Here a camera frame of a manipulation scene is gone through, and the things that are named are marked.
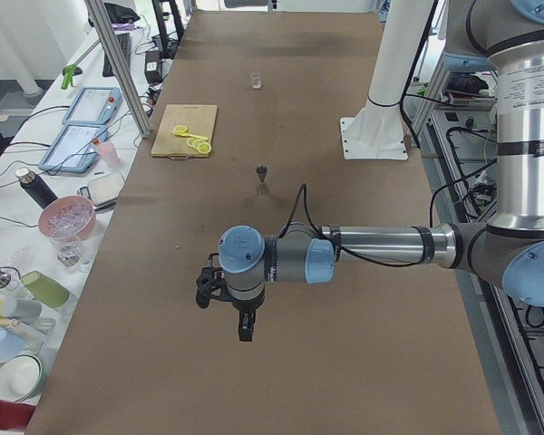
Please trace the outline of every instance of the wooden cutting board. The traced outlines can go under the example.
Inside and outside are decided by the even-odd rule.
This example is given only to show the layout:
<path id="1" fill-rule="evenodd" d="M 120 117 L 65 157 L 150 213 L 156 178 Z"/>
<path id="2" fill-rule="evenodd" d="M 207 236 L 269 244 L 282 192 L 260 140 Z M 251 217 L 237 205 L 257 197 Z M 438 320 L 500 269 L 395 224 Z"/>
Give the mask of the wooden cutting board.
<path id="1" fill-rule="evenodd" d="M 171 132 L 176 125 L 187 125 L 190 133 L 208 137 L 213 152 L 211 139 L 214 134 L 217 113 L 218 106 L 212 104 L 168 104 L 161 119 L 160 129 L 153 142 L 151 156 L 209 157 L 209 154 L 200 154 L 188 146 L 188 138 L 180 138 Z"/>

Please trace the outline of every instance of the brown table surface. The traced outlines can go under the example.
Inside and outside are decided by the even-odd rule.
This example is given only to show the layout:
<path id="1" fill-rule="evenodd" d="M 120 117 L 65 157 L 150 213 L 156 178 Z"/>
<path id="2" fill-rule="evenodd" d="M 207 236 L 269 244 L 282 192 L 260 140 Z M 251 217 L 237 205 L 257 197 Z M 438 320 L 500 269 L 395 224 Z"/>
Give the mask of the brown table surface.
<path id="1" fill-rule="evenodd" d="M 223 231 L 276 233 L 302 182 L 318 224 L 425 224 L 417 151 L 342 157 L 380 38 L 374 14 L 192 17 L 152 124 L 217 104 L 213 155 L 141 144 L 28 434 L 500 432 L 451 271 L 344 262 L 327 285 L 268 285 L 253 343 L 231 305 L 195 304 Z"/>

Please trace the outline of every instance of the white bowl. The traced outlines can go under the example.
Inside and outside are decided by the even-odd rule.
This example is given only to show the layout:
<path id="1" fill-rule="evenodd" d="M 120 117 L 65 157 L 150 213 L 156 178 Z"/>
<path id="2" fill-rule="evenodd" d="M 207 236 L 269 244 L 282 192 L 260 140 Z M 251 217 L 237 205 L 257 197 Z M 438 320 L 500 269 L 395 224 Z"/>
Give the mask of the white bowl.
<path id="1" fill-rule="evenodd" d="M 43 388 L 44 369 L 32 355 L 19 355 L 0 367 L 0 399 L 24 401 Z"/>

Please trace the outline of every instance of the green cup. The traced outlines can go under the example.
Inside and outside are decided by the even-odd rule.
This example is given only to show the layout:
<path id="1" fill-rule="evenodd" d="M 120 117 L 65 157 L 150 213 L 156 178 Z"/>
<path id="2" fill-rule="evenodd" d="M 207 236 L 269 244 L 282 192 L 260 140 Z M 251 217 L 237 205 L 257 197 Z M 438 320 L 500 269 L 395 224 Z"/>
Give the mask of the green cup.
<path id="1" fill-rule="evenodd" d="M 21 282 L 36 299 L 51 308 L 64 305 L 71 294 L 62 285 L 37 270 L 24 275 Z"/>

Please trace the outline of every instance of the black water bottle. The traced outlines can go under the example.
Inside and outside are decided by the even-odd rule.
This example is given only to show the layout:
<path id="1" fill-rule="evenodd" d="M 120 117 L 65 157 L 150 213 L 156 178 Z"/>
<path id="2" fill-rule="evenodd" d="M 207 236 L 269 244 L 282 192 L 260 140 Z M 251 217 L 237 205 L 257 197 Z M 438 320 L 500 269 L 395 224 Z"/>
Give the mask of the black water bottle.
<path id="1" fill-rule="evenodd" d="M 41 179 L 40 175 L 35 174 L 28 168 L 16 170 L 16 176 L 20 180 L 20 187 L 31 196 L 36 204 L 41 208 L 46 208 L 51 202 L 58 199 L 51 188 Z"/>

